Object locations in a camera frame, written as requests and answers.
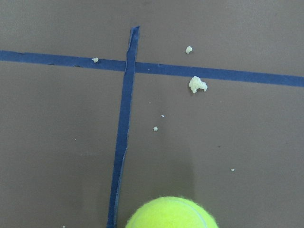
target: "white debris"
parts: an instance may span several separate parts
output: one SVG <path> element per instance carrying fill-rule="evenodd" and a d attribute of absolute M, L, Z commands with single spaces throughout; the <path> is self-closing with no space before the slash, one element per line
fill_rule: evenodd
<path fill-rule="evenodd" d="M 186 48 L 186 53 L 189 54 L 192 50 L 193 50 L 192 47 L 191 47 L 191 46 L 188 46 L 188 47 Z"/>
<path fill-rule="evenodd" d="M 202 82 L 199 77 L 194 76 L 189 82 L 189 88 L 193 93 L 196 93 L 198 89 L 203 89 L 204 92 L 208 89 L 205 82 Z"/>
<path fill-rule="evenodd" d="M 97 63 L 99 58 L 92 58 L 92 60 L 93 60 L 94 63 Z"/>

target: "crumb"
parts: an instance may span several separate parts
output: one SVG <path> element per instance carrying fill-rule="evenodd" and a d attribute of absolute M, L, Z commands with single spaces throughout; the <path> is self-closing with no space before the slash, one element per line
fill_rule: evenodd
<path fill-rule="evenodd" d="M 208 89 L 205 82 L 202 82 L 199 77 L 194 76 L 189 82 L 189 88 L 193 93 L 196 93 L 198 89 L 203 89 L 204 92 Z"/>
<path fill-rule="evenodd" d="M 189 54 L 192 50 L 193 50 L 193 48 L 191 46 L 188 46 L 186 48 L 186 53 Z"/>
<path fill-rule="evenodd" d="M 92 58 L 92 60 L 93 60 L 94 63 L 97 63 L 99 59 L 98 58 Z"/>

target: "ball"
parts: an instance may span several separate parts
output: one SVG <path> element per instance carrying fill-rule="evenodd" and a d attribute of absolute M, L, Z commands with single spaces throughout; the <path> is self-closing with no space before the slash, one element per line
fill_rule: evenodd
<path fill-rule="evenodd" d="M 126 228 L 218 228 L 201 206 L 179 197 L 160 197 L 141 206 Z"/>

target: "gray floor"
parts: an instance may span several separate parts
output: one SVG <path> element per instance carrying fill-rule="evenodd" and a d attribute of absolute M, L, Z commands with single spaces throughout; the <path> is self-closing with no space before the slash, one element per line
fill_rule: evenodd
<path fill-rule="evenodd" d="M 3 0 L 0 49 L 125 60 L 140 25 L 139 62 L 304 76 L 303 18 L 301 0 Z M 0 67 L 0 227 L 105 227 L 123 72 Z M 222 228 L 301 227 L 303 88 L 204 81 L 136 74 L 118 227 L 164 195 Z"/>

